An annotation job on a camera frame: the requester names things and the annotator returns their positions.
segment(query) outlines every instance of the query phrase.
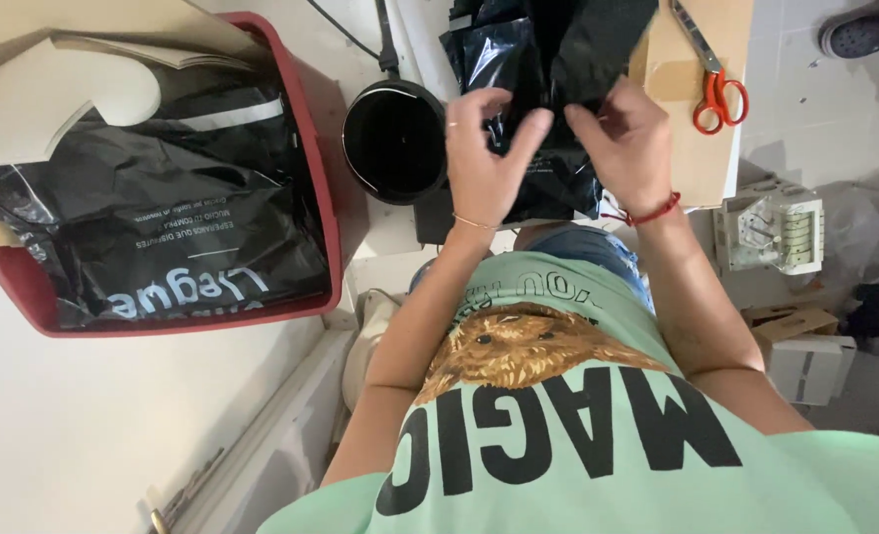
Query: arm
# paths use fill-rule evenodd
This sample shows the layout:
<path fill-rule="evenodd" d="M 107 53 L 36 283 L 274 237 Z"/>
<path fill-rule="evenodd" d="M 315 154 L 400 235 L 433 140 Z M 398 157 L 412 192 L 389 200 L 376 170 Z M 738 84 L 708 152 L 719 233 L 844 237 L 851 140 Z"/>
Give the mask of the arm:
<path fill-rule="evenodd" d="M 670 199 L 671 137 L 666 112 L 623 79 L 599 122 L 569 106 L 569 124 L 608 188 L 636 218 Z M 753 334 L 730 302 L 686 215 L 672 210 L 638 227 L 660 333 L 688 382 L 757 430 L 809 431 L 765 374 Z"/>
<path fill-rule="evenodd" d="M 503 89 L 480 89 L 451 103 L 446 132 L 448 174 L 457 222 L 420 284 L 391 319 L 367 368 L 361 397 L 321 486 L 393 466 L 400 426 L 453 321 L 457 304 L 512 209 L 528 163 L 548 134 L 552 113 L 530 113 L 505 158 L 486 149 L 483 117 L 511 100 Z"/>

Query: red string bracelet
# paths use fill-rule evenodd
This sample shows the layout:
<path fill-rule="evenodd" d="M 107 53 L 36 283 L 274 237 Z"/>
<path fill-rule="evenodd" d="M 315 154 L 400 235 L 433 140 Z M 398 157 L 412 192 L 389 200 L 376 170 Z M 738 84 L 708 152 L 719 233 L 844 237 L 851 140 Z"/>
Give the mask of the red string bracelet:
<path fill-rule="evenodd" d="M 638 217 L 635 219 L 634 217 L 632 217 L 630 215 L 630 213 L 627 212 L 627 210 L 619 210 L 623 213 L 623 217 L 617 217 L 615 215 L 609 215 L 606 213 L 602 213 L 601 217 L 607 217 L 608 219 L 616 219 L 618 221 L 623 221 L 624 224 L 626 224 L 627 226 L 630 226 L 630 227 L 634 227 L 639 224 L 650 223 L 651 221 L 653 221 L 655 219 L 659 219 L 659 218 L 663 217 L 664 215 L 670 213 L 670 210 L 677 207 L 677 204 L 680 203 L 680 197 L 681 197 L 680 193 L 670 193 L 670 200 L 668 200 L 666 204 L 661 206 L 660 209 L 658 209 L 654 213 L 647 215 L 647 216 L 644 216 L 644 217 Z"/>

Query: black power cable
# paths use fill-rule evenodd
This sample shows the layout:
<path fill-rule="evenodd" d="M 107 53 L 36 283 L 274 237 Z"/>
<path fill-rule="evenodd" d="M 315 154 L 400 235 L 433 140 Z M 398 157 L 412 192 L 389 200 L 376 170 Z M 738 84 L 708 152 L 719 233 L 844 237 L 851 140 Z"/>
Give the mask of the black power cable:
<path fill-rule="evenodd" d="M 317 11 L 318 11 L 319 13 L 321 13 L 321 16 L 323 16 L 324 18 L 327 19 L 327 22 L 329 22 L 329 23 L 331 23 L 332 25 L 334 25 L 334 28 L 336 28 L 336 29 L 338 29 L 338 30 L 341 30 L 341 33 L 344 33 L 345 37 L 347 37 L 348 39 L 351 40 L 351 43 L 357 45 L 361 50 L 363 50 L 364 52 L 366 52 L 367 54 L 369 54 L 370 57 L 372 57 L 372 58 L 374 58 L 374 59 L 380 61 L 380 55 L 376 54 L 373 50 L 371 50 L 370 48 L 364 46 L 363 43 L 361 43 L 360 41 L 358 41 L 357 38 L 354 37 L 353 35 L 351 35 L 351 33 L 350 33 L 349 31 L 345 30 L 345 28 L 344 28 L 343 26 L 341 26 L 340 24 L 338 24 L 338 22 L 337 22 L 336 20 L 334 20 L 334 17 L 328 15 L 328 14 L 327 14 L 327 11 L 325 11 L 323 8 L 321 8 L 321 6 L 318 6 L 317 2 L 315 2 L 314 0 L 308 0 L 308 3 L 309 3 L 311 6 L 314 6 L 314 8 L 317 9 Z"/>

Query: orange scissor handle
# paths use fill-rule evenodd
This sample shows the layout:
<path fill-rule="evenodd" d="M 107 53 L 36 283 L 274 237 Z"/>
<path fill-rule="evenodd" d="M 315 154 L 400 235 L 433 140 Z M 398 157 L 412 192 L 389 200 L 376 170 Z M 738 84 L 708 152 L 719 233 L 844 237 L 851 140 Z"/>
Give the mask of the orange scissor handle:
<path fill-rule="evenodd" d="M 730 106 L 726 102 L 726 87 L 733 86 L 740 91 L 742 97 L 742 111 L 738 119 L 730 116 Z M 707 129 L 703 125 L 703 114 L 712 111 L 717 116 L 717 125 L 711 129 Z M 724 125 L 735 127 L 742 124 L 749 116 L 749 92 L 741 82 L 737 80 L 727 80 L 726 70 L 721 69 L 719 72 L 707 72 L 706 80 L 703 82 L 703 101 L 697 106 L 693 112 L 693 126 L 704 135 L 717 135 Z"/>

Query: person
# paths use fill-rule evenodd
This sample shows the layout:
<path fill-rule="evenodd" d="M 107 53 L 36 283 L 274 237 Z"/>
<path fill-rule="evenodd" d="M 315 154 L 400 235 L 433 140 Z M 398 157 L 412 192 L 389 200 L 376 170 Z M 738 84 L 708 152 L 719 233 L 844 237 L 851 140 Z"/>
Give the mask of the person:
<path fill-rule="evenodd" d="M 825 55 L 859 59 L 879 51 L 879 8 L 876 4 L 829 19 L 818 33 Z"/>
<path fill-rule="evenodd" d="M 486 259 L 552 124 L 498 157 L 511 95 L 451 103 L 457 222 L 393 316 L 320 489 L 278 532 L 875 532 L 879 437 L 813 431 L 765 374 L 671 190 L 668 116 L 622 80 L 598 119 L 566 108 L 637 225 L 632 256 L 551 228 Z"/>

